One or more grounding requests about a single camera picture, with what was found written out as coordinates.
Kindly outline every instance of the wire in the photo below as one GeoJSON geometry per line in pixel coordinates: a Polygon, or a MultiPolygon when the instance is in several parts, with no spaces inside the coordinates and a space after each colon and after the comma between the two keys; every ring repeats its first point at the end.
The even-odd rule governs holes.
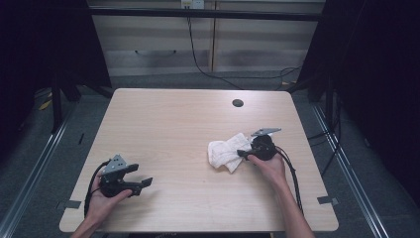
{"type": "Polygon", "coordinates": [[[341,128],[341,100],[340,97],[338,95],[336,95],[336,119],[335,119],[335,125],[338,125],[338,134],[339,137],[337,139],[337,142],[335,144],[335,149],[333,152],[333,155],[331,155],[330,159],[327,162],[327,165],[325,166],[324,171],[322,171],[321,173],[321,177],[323,177],[325,175],[325,173],[327,172],[328,168],[330,167],[331,163],[333,162],[333,159],[335,158],[335,156],[337,155],[337,152],[339,151],[339,149],[341,148],[341,135],[342,135],[342,128],[341,128]]]}
{"type": "Polygon", "coordinates": [[[195,55],[194,42],[193,42],[193,40],[192,40],[192,27],[191,27],[191,19],[190,19],[190,18],[187,18],[187,22],[188,22],[189,40],[190,40],[190,42],[191,42],[192,56],[193,56],[193,58],[194,58],[194,63],[195,63],[195,66],[197,67],[197,69],[198,69],[201,73],[203,73],[204,75],[206,75],[206,76],[209,76],[209,77],[212,77],[212,78],[217,78],[217,79],[220,79],[220,80],[222,80],[222,81],[225,81],[225,82],[227,82],[228,84],[230,84],[230,85],[232,85],[232,86],[234,86],[234,87],[236,87],[236,88],[238,88],[238,89],[240,89],[240,90],[245,90],[245,89],[244,89],[244,88],[242,88],[242,87],[240,87],[240,86],[238,86],[238,85],[236,85],[236,84],[234,84],[234,83],[232,83],[231,81],[229,81],[229,80],[227,80],[227,79],[234,79],[234,78],[243,78],[243,79],[276,79],[276,78],[280,78],[280,79],[281,79],[281,82],[280,82],[279,86],[275,89],[275,90],[279,90],[279,89],[281,88],[281,86],[282,86],[282,83],[283,83],[283,77],[284,77],[284,76],[289,75],[289,74],[293,73],[295,70],[298,70],[298,69],[301,69],[301,68],[302,68],[302,66],[297,66],[297,67],[286,67],[286,68],[284,68],[284,69],[282,69],[282,70],[280,71],[280,75],[277,75],[277,76],[268,76],[268,77],[262,77],[262,76],[223,76],[223,77],[222,77],[222,76],[216,76],[216,75],[213,75],[213,74],[209,74],[209,73],[207,73],[207,72],[204,72],[204,71],[200,68],[200,66],[198,65],[198,62],[197,62],[197,57],[196,57],[196,55],[195,55]]]}
{"type": "Polygon", "coordinates": [[[299,183],[297,182],[296,169],[291,164],[291,161],[289,157],[287,156],[286,152],[283,149],[279,148],[278,146],[275,146],[275,148],[277,149],[277,152],[281,154],[283,159],[286,161],[288,167],[290,168],[291,176],[293,177],[294,191],[296,194],[296,203],[303,214],[302,200],[300,199],[299,183]]]}
{"type": "Polygon", "coordinates": [[[95,189],[94,191],[90,191],[92,189],[93,186],[93,182],[95,181],[95,177],[98,174],[98,172],[101,170],[102,167],[107,166],[109,164],[111,160],[102,163],[95,171],[95,173],[93,173],[92,178],[90,179],[90,183],[89,183],[89,188],[87,189],[86,192],[86,197],[84,198],[84,217],[86,217],[87,211],[89,210],[89,203],[90,203],[90,198],[92,197],[92,193],[95,192],[96,190],[98,190],[99,188],[95,189]]]}

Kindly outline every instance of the black curtain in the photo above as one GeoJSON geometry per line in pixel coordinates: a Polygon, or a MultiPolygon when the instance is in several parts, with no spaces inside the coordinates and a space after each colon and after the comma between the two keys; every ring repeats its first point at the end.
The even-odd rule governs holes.
{"type": "Polygon", "coordinates": [[[85,0],[0,1],[0,143],[6,149],[39,88],[53,75],[75,84],[111,86],[85,0]]]}

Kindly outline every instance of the black cable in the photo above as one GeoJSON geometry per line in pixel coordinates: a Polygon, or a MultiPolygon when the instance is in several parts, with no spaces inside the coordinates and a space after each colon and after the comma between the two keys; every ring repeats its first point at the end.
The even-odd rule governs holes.
{"type": "Polygon", "coordinates": [[[322,142],[319,142],[319,143],[316,143],[316,144],[313,144],[313,145],[309,145],[310,147],[316,147],[316,146],[319,146],[319,145],[322,145],[322,144],[324,144],[324,143],[326,143],[328,140],[327,139],[325,139],[324,141],[322,141],[322,142]]]}
{"type": "Polygon", "coordinates": [[[86,197],[84,198],[84,217],[86,217],[86,214],[87,214],[87,211],[89,210],[89,203],[90,203],[90,198],[92,197],[92,194],[93,194],[93,192],[95,192],[96,190],[98,190],[99,188],[97,188],[97,189],[95,189],[94,191],[90,191],[91,189],[92,189],[92,185],[93,185],[93,182],[95,181],[95,177],[96,177],[96,175],[98,174],[98,172],[101,170],[101,168],[102,167],[104,167],[104,166],[107,166],[108,164],[109,164],[109,162],[110,162],[111,160],[109,160],[109,161],[107,161],[107,162],[104,162],[104,163],[102,163],[97,169],[96,169],[96,171],[95,171],[95,173],[93,174],[93,176],[92,176],[92,179],[90,180],[90,183],[89,183],[89,188],[88,188],[88,190],[87,190],[87,192],[86,192],[86,197]]]}
{"type": "Polygon", "coordinates": [[[290,168],[291,176],[293,177],[294,191],[296,194],[296,203],[303,214],[302,200],[300,199],[299,183],[297,182],[296,169],[291,164],[291,161],[289,157],[287,156],[286,152],[283,149],[279,148],[278,146],[276,146],[275,148],[277,149],[277,152],[283,157],[288,167],[290,168]]]}
{"type": "Polygon", "coordinates": [[[276,79],[276,78],[280,78],[280,79],[281,79],[281,83],[280,83],[279,87],[275,89],[275,90],[279,90],[279,89],[281,88],[281,86],[282,86],[282,82],[283,82],[283,77],[284,77],[284,76],[286,76],[286,75],[288,75],[288,74],[291,74],[292,72],[294,72],[294,71],[295,71],[295,70],[297,70],[297,69],[301,69],[301,66],[298,66],[298,67],[287,67],[287,68],[284,68],[284,69],[282,69],[282,70],[280,71],[280,75],[278,75],[278,76],[268,76],[268,77],[261,77],[261,76],[223,76],[223,77],[222,77],[222,76],[216,76],[216,75],[212,75],[212,74],[209,74],[209,73],[207,73],[207,72],[204,72],[204,71],[200,68],[200,66],[198,65],[198,62],[197,62],[197,57],[196,57],[196,55],[195,55],[194,42],[193,42],[193,40],[192,40],[191,19],[190,19],[190,18],[187,18],[187,22],[188,22],[189,40],[190,40],[190,42],[191,42],[192,56],[193,56],[193,58],[194,58],[194,63],[195,63],[195,66],[197,67],[197,69],[198,69],[201,73],[203,73],[204,75],[206,75],[206,76],[208,76],[208,77],[212,77],[212,78],[217,78],[217,79],[223,80],[223,81],[225,81],[225,82],[229,83],[230,85],[232,85],[232,86],[234,86],[234,87],[236,87],[236,88],[238,88],[238,89],[240,89],[240,90],[245,90],[245,89],[244,89],[244,88],[242,88],[242,87],[240,87],[240,86],[238,86],[238,85],[236,85],[236,84],[234,84],[234,83],[232,83],[232,82],[230,82],[230,81],[229,81],[229,80],[227,80],[227,79],[228,79],[228,78],[230,78],[230,79],[233,79],[233,78],[244,78],[244,79],[276,79]]]}
{"type": "Polygon", "coordinates": [[[334,149],[333,155],[331,155],[330,159],[328,160],[327,165],[324,168],[324,171],[322,171],[322,173],[321,173],[321,177],[324,176],[325,172],[328,170],[331,163],[333,162],[334,157],[337,155],[337,152],[341,148],[340,142],[341,142],[341,135],[342,135],[342,129],[341,129],[341,105],[342,104],[341,104],[339,96],[337,95],[336,97],[337,98],[336,98],[336,120],[335,120],[335,124],[337,124],[339,126],[339,128],[338,128],[339,137],[338,137],[337,142],[335,144],[335,149],[334,149]]]}

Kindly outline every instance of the white towel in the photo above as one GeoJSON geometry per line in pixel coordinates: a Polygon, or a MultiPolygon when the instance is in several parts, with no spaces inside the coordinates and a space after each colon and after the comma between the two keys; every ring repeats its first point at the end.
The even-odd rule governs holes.
{"type": "Polygon", "coordinates": [[[208,147],[209,163],[216,169],[226,166],[229,172],[233,173],[243,159],[238,156],[237,150],[248,151],[250,149],[251,143],[242,133],[226,142],[210,142],[208,147]]]}

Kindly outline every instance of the wooden table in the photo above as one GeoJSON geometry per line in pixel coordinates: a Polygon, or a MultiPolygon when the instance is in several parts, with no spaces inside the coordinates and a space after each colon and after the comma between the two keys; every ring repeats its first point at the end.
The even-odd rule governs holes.
{"type": "MultiPolygon", "coordinates": [[[[120,154],[138,171],[125,181],[153,177],[140,196],[121,202],[101,227],[108,232],[271,232],[284,230],[281,210],[259,169],[242,162],[230,174],[207,157],[211,141],[259,128],[273,134],[297,169],[300,194],[311,228],[333,231],[338,221],[326,196],[308,141],[287,92],[188,89],[118,89],[102,121],[70,200],[84,200],[95,169],[120,154]],[[233,105],[241,99],[244,106],[233,105]]],[[[293,188],[287,171],[289,186],[293,188]]],[[[74,231],[83,202],[68,208],[59,225],[74,231]]]]}

